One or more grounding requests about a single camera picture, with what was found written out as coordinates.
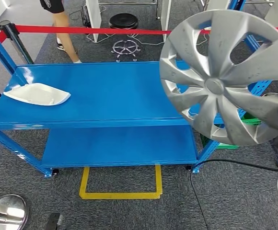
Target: wheel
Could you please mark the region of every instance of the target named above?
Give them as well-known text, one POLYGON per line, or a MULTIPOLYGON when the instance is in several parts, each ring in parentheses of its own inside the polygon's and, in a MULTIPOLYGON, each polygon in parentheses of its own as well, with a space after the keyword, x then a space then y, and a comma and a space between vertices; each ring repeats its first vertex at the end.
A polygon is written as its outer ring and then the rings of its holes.
POLYGON ((188 171, 192 171, 192 165, 187 165, 185 167, 186 170, 188 170, 188 171))
POLYGON ((193 128, 209 139, 250 146, 278 136, 278 94, 258 97, 248 88, 258 81, 278 80, 278 30, 266 21, 242 11, 195 14, 170 33, 159 67, 168 98, 193 128), (211 25, 208 56, 196 49, 201 25, 211 25), (233 63, 232 51, 251 33, 267 42, 242 63, 233 63), (178 68, 177 56, 191 69, 178 68), (181 85, 186 90, 179 92, 181 85), (239 118, 240 109, 263 124, 245 124, 239 118), (222 119, 224 127, 214 125, 215 118, 222 119))
POLYGON ((52 176, 56 176, 59 173, 59 169, 53 169, 52 170, 52 176))

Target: lower shelf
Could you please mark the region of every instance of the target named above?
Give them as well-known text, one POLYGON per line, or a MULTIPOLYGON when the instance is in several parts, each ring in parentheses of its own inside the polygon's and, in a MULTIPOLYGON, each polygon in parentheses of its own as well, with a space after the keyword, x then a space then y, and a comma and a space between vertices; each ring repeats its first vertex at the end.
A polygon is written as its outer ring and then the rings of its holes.
POLYGON ((195 164, 190 126, 52 129, 42 159, 48 168, 195 164))

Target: yellow floor marking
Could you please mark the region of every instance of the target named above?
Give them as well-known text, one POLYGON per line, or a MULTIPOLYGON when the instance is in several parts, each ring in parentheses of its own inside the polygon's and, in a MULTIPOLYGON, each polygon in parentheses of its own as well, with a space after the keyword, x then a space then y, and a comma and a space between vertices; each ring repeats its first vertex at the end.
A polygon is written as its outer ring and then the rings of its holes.
POLYGON ((159 199, 162 194, 162 170, 160 165, 155 166, 156 191, 153 193, 86 193, 89 167, 82 173, 79 196, 82 199, 159 199))

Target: black stool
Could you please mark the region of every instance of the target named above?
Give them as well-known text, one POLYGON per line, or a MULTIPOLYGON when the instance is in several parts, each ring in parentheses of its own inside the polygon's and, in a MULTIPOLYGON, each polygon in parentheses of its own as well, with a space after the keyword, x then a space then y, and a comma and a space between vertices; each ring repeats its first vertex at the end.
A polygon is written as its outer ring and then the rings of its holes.
MULTIPOLYGON (((110 27, 113 29, 137 29, 138 19, 130 13, 119 13, 110 19, 110 27)), ((133 61, 137 61, 136 51, 140 51, 138 45, 133 40, 119 40, 113 44, 112 53, 117 54, 116 62, 120 62, 121 55, 133 55, 133 61)))

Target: shelf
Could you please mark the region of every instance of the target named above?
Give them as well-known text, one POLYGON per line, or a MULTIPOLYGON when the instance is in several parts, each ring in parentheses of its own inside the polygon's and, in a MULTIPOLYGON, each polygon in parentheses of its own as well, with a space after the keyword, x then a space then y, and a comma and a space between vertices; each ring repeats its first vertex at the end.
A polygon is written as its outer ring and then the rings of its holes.
POLYGON ((196 155, 190 126, 52 129, 42 166, 194 164, 196 155))
MULTIPOLYGON (((29 83, 47 84, 71 97, 39 106, 2 95, 0 129, 187 125, 165 94, 159 68, 156 61, 20 66, 17 73, 29 83)), ((18 87, 14 79, 5 91, 18 87)))

